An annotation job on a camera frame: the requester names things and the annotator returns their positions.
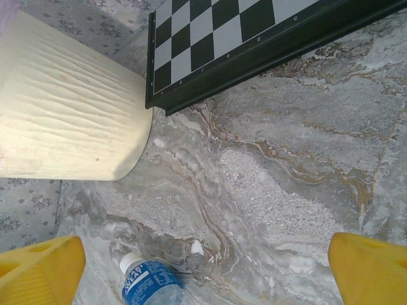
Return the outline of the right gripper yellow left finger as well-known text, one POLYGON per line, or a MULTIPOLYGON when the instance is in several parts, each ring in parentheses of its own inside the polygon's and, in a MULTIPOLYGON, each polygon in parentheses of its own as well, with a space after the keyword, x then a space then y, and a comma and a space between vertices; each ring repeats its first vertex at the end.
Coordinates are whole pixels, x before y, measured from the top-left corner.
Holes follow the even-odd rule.
POLYGON ((1 254, 1 304, 72 304, 85 269, 79 236, 1 254))

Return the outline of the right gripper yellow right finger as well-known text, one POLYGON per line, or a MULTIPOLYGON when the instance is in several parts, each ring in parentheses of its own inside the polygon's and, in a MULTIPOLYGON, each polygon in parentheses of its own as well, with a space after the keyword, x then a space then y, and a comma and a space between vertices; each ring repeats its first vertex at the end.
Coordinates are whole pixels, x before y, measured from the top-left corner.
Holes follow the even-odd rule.
POLYGON ((406 247, 335 233, 328 261, 344 304, 406 304, 406 247))

